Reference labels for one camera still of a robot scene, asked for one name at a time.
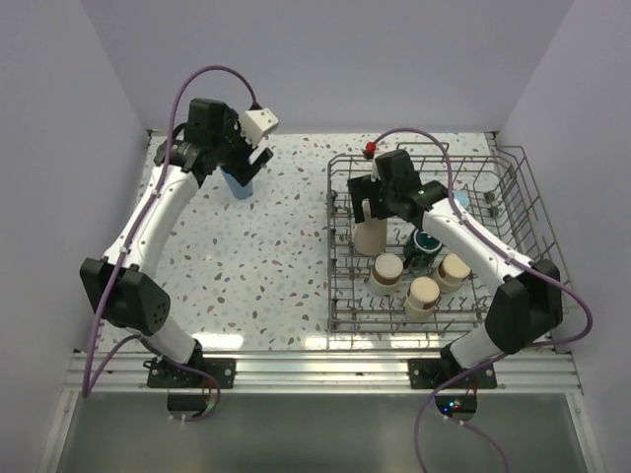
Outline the tall beige cup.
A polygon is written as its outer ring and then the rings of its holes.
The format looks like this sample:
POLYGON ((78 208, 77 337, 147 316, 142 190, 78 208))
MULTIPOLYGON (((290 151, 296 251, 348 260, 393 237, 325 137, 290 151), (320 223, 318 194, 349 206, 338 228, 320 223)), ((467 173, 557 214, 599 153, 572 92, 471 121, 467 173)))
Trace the tall beige cup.
POLYGON ((386 249, 387 219, 379 220, 372 216, 368 200, 362 202, 365 220, 355 227, 354 248, 366 256, 378 256, 386 249))

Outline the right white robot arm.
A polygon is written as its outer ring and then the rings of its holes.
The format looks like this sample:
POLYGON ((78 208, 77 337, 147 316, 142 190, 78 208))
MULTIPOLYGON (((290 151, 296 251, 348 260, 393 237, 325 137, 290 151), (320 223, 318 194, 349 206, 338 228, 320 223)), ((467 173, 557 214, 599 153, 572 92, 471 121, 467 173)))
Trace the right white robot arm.
POLYGON ((373 160, 369 174, 348 179, 354 219, 397 217, 445 244, 487 287, 492 302, 482 325, 441 352, 439 374, 458 387, 478 365, 514 355, 563 320, 560 271, 550 260, 534 261, 486 230, 438 180, 422 182, 409 154, 395 150, 373 160))

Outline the blue plastic cup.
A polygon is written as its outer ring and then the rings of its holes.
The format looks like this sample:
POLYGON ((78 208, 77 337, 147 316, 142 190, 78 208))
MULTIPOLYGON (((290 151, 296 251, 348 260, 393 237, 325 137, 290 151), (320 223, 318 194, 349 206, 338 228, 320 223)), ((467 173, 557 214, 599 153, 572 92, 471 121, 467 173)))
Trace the blue plastic cup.
POLYGON ((252 181, 245 185, 241 185, 231 174, 225 172, 223 169, 221 169, 221 173, 236 199, 246 200, 253 195, 252 181))

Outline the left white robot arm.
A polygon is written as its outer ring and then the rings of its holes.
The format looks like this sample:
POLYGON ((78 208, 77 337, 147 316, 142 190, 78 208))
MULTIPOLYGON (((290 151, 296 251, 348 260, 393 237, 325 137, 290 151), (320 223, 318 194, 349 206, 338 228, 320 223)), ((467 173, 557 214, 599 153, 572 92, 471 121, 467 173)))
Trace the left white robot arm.
POLYGON ((273 156, 259 144, 278 124, 259 105, 237 113, 221 101, 191 101, 186 122, 158 148, 144 194, 117 240, 80 268, 96 316, 171 359, 170 374, 182 386, 198 384, 205 364, 194 356, 196 340, 170 315, 171 298, 155 281, 159 260, 206 177, 221 169, 239 185, 250 184, 273 156))

